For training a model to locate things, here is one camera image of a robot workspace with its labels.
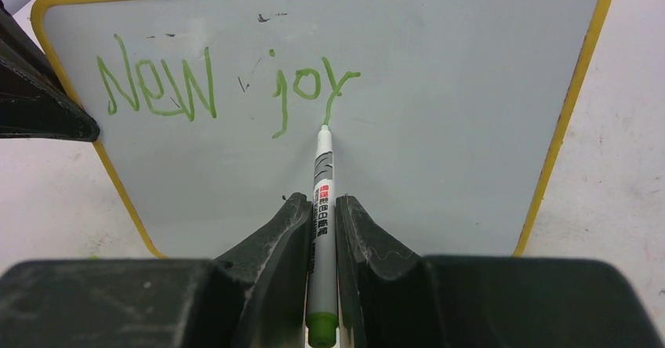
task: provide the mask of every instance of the white table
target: white table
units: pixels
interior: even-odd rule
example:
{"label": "white table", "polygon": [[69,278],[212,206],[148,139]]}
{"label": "white table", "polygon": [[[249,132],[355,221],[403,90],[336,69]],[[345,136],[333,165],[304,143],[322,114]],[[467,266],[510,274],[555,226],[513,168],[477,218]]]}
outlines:
{"label": "white table", "polygon": [[[16,20],[33,38],[32,2]],[[665,0],[613,0],[526,249],[595,258],[665,335]],[[25,259],[150,257],[89,143],[0,140],[0,270]]]}

